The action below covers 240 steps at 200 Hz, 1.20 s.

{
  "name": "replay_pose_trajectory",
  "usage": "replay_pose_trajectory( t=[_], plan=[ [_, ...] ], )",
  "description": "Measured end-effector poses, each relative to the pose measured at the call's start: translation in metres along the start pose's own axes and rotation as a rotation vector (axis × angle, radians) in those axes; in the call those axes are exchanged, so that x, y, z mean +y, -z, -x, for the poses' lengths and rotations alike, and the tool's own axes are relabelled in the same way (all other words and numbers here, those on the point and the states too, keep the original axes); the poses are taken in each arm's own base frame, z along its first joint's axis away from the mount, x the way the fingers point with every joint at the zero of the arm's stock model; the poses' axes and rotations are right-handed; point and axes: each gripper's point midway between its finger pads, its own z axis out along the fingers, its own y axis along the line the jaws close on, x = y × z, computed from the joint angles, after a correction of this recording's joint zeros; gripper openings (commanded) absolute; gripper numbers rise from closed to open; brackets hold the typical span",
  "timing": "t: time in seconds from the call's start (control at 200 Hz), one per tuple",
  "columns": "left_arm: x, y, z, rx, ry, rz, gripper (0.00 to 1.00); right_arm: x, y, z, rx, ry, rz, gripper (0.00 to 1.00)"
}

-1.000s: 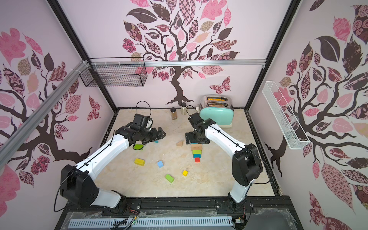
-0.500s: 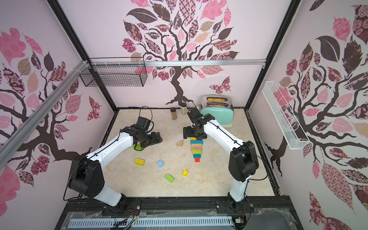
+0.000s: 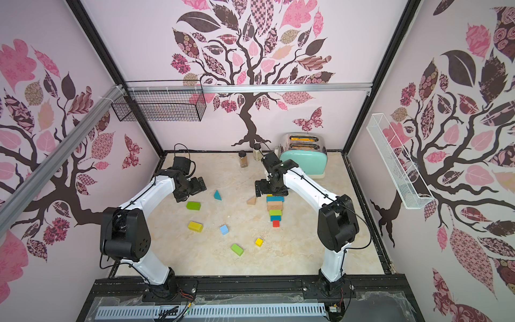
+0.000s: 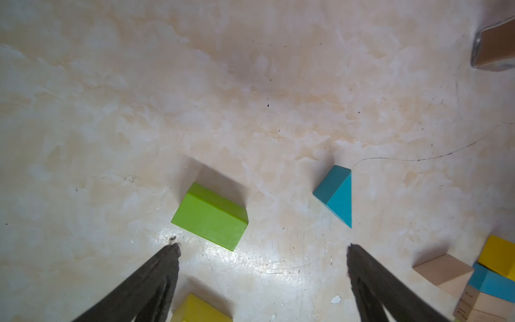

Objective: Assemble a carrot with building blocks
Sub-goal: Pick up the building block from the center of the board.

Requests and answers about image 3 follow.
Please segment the long teal rectangle block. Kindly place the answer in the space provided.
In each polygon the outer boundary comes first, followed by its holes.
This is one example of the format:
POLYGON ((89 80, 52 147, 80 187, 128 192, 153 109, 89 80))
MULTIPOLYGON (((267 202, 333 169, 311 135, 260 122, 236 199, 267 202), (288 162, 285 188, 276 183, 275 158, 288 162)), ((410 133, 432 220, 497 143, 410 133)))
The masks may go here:
POLYGON ((266 197, 266 201, 268 203, 270 203, 270 202, 284 202, 284 197, 280 197, 280 196, 267 196, 266 197))

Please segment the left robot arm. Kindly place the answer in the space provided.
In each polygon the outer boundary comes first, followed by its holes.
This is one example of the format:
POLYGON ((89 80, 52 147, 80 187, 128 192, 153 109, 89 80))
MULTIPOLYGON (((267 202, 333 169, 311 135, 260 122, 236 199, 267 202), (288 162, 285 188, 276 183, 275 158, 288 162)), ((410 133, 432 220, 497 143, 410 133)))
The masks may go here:
POLYGON ((135 197, 102 213, 100 251, 133 268, 159 299, 170 299, 178 292, 173 269, 151 251, 147 218, 169 195, 177 202, 206 191, 201 177, 187 177, 177 169, 162 169, 135 197))

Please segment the teal triangle block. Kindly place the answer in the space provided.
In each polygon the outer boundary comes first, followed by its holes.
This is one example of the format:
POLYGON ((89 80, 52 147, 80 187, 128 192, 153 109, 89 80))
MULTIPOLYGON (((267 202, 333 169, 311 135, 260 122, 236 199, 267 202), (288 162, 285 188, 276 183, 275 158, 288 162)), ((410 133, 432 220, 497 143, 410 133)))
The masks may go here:
POLYGON ((218 190, 216 190, 216 192, 214 193, 213 197, 216 199, 216 200, 219 200, 221 201, 222 198, 221 198, 221 194, 218 190))

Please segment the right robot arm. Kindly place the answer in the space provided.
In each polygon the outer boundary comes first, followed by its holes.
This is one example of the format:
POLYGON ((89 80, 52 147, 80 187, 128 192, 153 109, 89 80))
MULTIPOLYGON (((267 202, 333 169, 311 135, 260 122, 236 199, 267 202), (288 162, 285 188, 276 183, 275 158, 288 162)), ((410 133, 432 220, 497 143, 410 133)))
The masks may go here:
POLYGON ((256 196, 287 196, 294 191, 317 215, 317 235, 325 247, 319 270, 319 288, 325 296, 342 292, 345 285, 345 260, 359 233, 358 216, 347 195, 337 195, 310 178, 296 162, 281 161, 273 154, 262 159, 266 178, 255 182, 256 196))

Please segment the printed wood rectangle block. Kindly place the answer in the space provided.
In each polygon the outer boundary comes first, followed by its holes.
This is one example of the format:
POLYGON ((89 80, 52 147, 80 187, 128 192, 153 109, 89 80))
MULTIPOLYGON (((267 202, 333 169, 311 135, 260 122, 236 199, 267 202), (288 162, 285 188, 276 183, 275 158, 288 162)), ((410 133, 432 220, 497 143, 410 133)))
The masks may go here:
POLYGON ((280 206, 280 205, 267 206, 267 210, 268 211, 283 210, 283 206, 280 206))

